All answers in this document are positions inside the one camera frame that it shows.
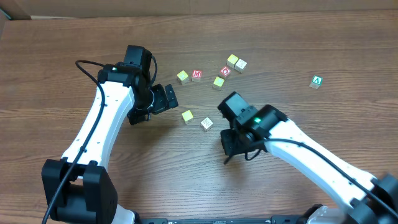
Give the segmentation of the wooden letter E block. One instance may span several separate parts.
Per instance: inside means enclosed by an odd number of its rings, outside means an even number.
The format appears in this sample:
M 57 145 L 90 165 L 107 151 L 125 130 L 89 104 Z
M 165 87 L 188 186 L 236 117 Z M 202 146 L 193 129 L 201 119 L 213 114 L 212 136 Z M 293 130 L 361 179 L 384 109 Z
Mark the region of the wooden letter E block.
M 209 117 L 206 117 L 204 120 L 202 120 L 200 124 L 201 127 L 205 130 L 205 132 L 209 131 L 214 125 L 214 123 Z

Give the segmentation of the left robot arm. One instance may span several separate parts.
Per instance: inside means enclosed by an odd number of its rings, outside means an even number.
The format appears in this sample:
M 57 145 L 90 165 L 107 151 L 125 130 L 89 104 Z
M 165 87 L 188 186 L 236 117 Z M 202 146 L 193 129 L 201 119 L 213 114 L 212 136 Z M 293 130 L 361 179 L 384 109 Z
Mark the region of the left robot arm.
M 172 85 L 155 84 L 156 59 L 128 45 L 122 62 L 101 64 L 91 109 L 76 138 L 59 160 L 48 159 L 41 176 L 47 201 L 42 219 L 65 223 L 140 223 L 123 208 L 108 174 L 114 143 L 125 119 L 131 125 L 178 106 Z

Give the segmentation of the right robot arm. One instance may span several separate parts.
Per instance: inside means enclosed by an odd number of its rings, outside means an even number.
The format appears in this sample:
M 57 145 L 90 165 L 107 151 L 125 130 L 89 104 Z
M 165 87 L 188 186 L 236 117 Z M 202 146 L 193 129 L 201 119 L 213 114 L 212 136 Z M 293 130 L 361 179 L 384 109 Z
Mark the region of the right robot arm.
M 337 208 L 315 205 L 297 223 L 397 223 L 397 178 L 378 179 L 340 159 L 307 136 L 271 105 L 260 110 L 232 92 L 218 106 L 229 128 L 221 143 L 227 161 L 264 151 L 295 167 L 321 188 Z

